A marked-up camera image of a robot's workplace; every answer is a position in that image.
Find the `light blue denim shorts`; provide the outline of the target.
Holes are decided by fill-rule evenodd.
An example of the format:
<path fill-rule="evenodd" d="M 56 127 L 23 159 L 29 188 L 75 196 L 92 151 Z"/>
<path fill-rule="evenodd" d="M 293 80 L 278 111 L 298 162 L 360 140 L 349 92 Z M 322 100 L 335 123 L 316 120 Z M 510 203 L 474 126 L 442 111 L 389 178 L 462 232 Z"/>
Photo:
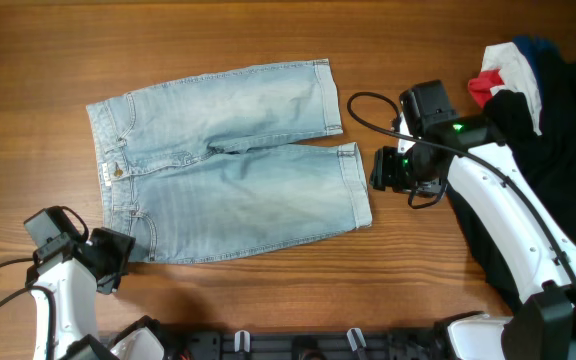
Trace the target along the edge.
<path fill-rule="evenodd" d="M 169 81 L 87 106 L 107 228 L 134 262 L 233 260 L 368 227 L 325 59 Z"/>

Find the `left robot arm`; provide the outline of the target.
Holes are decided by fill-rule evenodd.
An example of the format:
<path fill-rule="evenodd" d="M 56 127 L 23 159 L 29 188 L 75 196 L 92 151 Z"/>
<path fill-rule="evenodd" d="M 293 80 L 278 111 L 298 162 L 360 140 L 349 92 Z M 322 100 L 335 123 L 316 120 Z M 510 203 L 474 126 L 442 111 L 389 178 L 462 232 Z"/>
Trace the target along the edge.
<path fill-rule="evenodd" d="M 115 292 L 135 239 L 97 228 L 86 241 L 64 232 L 33 253 L 27 286 L 37 307 L 36 359 L 163 359 L 165 349 L 144 317 L 109 345 L 100 340 L 98 294 Z"/>

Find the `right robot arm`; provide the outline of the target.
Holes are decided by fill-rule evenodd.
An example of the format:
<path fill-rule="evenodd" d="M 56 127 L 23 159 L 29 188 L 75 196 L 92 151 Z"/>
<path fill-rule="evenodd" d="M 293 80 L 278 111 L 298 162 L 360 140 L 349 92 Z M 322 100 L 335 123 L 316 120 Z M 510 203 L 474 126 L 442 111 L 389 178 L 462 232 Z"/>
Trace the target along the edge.
<path fill-rule="evenodd" d="M 447 189 L 475 212 L 499 250 L 521 307 L 511 317 L 484 313 L 440 325 L 454 359 L 576 359 L 576 246 L 518 170 L 494 123 L 440 116 L 428 126 L 397 116 L 387 135 L 397 147 L 375 156 L 374 188 L 437 203 Z"/>

